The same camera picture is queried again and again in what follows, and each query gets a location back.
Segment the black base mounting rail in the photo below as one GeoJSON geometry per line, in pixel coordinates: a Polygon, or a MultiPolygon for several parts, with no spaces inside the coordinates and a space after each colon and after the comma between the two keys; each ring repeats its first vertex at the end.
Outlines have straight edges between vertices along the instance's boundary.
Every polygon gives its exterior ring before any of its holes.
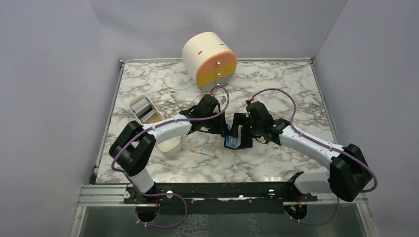
{"type": "Polygon", "coordinates": [[[283,214],[285,205],[317,201],[301,194],[291,182],[253,183],[156,183],[150,191],[161,197],[144,197],[134,187],[126,187],[125,204],[162,215],[188,214],[283,214]]]}

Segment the orange capped syringe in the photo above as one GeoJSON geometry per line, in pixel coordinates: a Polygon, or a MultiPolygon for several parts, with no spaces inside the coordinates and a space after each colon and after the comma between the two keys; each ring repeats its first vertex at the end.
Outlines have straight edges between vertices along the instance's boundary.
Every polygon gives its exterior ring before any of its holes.
{"type": "Polygon", "coordinates": [[[196,150],[196,149],[193,149],[193,148],[190,148],[189,151],[192,152],[192,153],[203,155],[203,156],[207,156],[207,157],[211,157],[211,158],[217,158],[216,154],[206,153],[206,152],[199,151],[199,150],[196,150]]]}

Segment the black card holder wallet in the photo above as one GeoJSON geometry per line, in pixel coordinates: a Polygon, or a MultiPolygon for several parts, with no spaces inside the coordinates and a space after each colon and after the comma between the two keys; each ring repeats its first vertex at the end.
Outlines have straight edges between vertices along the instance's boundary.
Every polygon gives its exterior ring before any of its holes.
{"type": "Polygon", "coordinates": [[[233,150],[239,149],[239,147],[241,146],[242,127],[243,127],[242,125],[238,125],[236,127],[238,129],[237,137],[233,137],[231,135],[226,135],[226,137],[224,139],[224,147],[226,147],[228,149],[233,149],[233,150]]]}

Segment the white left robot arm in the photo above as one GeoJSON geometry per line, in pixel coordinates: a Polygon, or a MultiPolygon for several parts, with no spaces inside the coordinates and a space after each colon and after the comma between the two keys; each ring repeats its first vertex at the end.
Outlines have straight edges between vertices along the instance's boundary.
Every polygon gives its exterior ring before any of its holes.
{"type": "Polygon", "coordinates": [[[202,127],[217,129],[223,118],[219,101],[206,94],[197,105],[170,119],[150,124],[130,121],[108,153],[114,159],[113,164],[120,166],[119,172],[137,187],[137,197],[148,203],[155,198],[155,181],[146,168],[154,147],[172,138],[197,132],[202,127]]]}

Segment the stack of cards in tray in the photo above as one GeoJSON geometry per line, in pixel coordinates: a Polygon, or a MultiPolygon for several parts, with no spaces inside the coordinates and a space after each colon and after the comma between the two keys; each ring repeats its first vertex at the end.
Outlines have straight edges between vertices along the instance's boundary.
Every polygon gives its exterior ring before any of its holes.
{"type": "Polygon", "coordinates": [[[156,115],[156,109],[147,96],[137,96],[132,99],[129,108],[141,124],[153,123],[152,118],[156,115]]]}

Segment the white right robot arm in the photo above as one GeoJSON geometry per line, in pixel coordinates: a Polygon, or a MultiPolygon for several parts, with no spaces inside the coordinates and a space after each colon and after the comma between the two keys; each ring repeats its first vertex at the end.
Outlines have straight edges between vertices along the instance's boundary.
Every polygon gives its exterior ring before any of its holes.
{"type": "Polygon", "coordinates": [[[301,173],[285,187],[286,197],[297,201],[308,193],[332,193],[343,201],[353,201],[372,180],[359,147],[328,143],[304,133],[290,121],[273,119],[261,102],[249,103],[246,113],[235,113],[230,128],[236,149],[252,146],[252,140],[293,149],[326,168],[323,172],[301,173]]]}

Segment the cream round drawer cabinet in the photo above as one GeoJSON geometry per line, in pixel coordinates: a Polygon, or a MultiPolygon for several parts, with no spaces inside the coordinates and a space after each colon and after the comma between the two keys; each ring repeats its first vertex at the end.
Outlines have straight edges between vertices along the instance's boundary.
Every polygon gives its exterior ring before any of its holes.
{"type": "Polygon", "coordinates": [[[236,54],[214,32],[200,33],[184,45],[181,59],[188,75],[201,91],[225,85],[233,77],[236,54]]]}

